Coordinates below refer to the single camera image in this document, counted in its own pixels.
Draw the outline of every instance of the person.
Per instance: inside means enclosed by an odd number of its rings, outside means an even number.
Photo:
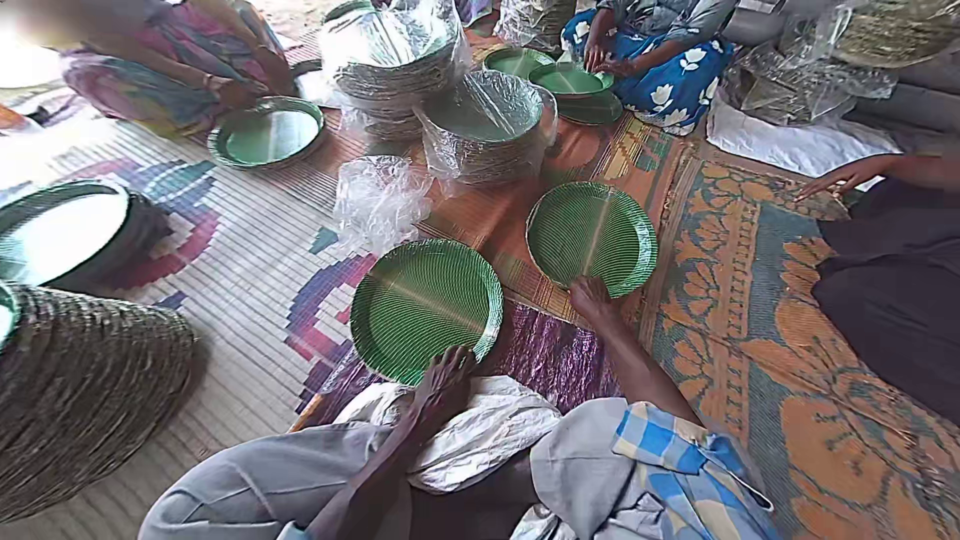
[[[627,110],[673,135],[707,111],[733,46],[719,36],[736,0],[600,0],[573,16],[565,50],[590,72],[607,71]]]
[[[880,155],[807,184],[803,199],[876,176],[849,221],[820,222],[836,252],[813,296],[883,380],[960,423],[960,160]]]
[[[245,0],[7,0],[17,26],[62,56],[63,79],[108,117],[158,135],[289,95],[283,48]]]
[[[518,522],[542,539],[777,537],[729,439],[703,428],[603,281],[578,279],[571,299],[603,336],[625,397],[580,405],[490,476],[439,496],[405,479],[468,405],[476,360],[452,347],[394,428],[334,424],[224,450],[160,497],[139,538],[508,538]]]

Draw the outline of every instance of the hand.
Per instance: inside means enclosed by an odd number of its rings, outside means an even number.
[[[622,321],[602,278],[580,276],[570,284],[570,303],[595,330]]]
[[[220,103],[230,109],[246,109],[252,107],[256,98],[266,95],[270,90],[258,83],[243,82],[227,77],[212,77],[206,88],[220,100]]]
[[[261,45],[253,49],[253,59],[260,64],[263,72],[267,74],[270,91],[273,94],[294,94],[294,78],[290,72],[290,65],[283,57]]]
[[[608,60],[600,64],[600,67],[597,68],[597,71],[606,71],[607,73],[612,73],[613,75],[629,79],[631,77],[640,76],[642,78],[643,73],[646,72],[647,68],[640,60],[639,57],[636,57],[632,60]]]
[[[607,60],[607,54],[607,47],[599,40],[595,43],[588,41],[584,49],[584,69],[590,73],[596,73],[600,65]]]
[[[432,437],[467,408],[470,397],[470,373],[476,356],[467,347],[450,347],[437,355],[423,374],[414,393],[411,411],[417,415],[421,434]]]
[[[870,156],[862,160],[847,163],[846,165],[834,169],[817,180],[804,186],[797,195],[795,202],[800,202],[807,197],[819,193],[834,184],[845,182],[837,188],[836,193],[843,194],[851,189],[869,181],[877,175],[881,175],[901,156],[884,154],[880,156]]]

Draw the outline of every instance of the orange patterned mat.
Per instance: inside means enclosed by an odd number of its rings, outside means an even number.
[[[960,536],[960,430],[878,379],[810,294],[826,195],[691,160],[663,224],[643,337],[759,466],[786,538]]]

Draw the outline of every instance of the clear plastic sheet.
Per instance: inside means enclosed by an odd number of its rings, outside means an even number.
[[[414,107],[430,172],[444,195],[468,185],[536,178],[557,136],[546,89],[499,71],[474,71],[452,91]]]
[[[340,167],[333,217],[345,246],[383,255],[417,237],[417,222],[430,215],[426,193],[433,179],[400,156],[364,156]]]
[[[318,43],[340,107],[409,110],[455,86],[471,63],[453,0],[356,9],[326,22]]]
[[[896,76],[884,69],[797,58],[782,54],[773,43],[759,45],[729,70],[725,90],[744,112],[787,126],[843,115],[856,97],[888,98],[897,84]]]
[[[788,21],[780,49],[795,49],[797,63],[834,57],[899,68],[933,58],[958,38],[956,0],[840,0],[816,20]]]
[[[342,107],[341,133],[368,142],[393,142],[420,138],[423,126],[409,109],[357,109]]]
[[[560,54],[560,33],[576,10],[576,0],[503,0],[493,32],[511,45]]]

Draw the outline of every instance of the white fabric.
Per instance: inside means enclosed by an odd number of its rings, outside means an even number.
[[[727,105],[719,93],[707,114],[707,141],[724,152],[811,178],[861,158],[901,152],[884,132],[847,120],[800,128],[768,124]],[[880,180],[857,189],[866,191]]]
[[[411,485],[449,493],[484,479],[550,432],[561,414],[543,396],[506,377],[472,380],[467,410],[450,420],[410,467]],[[334,424],[360,421],[394,425],[413,402],[413,388],[374,384],[351,401]]]

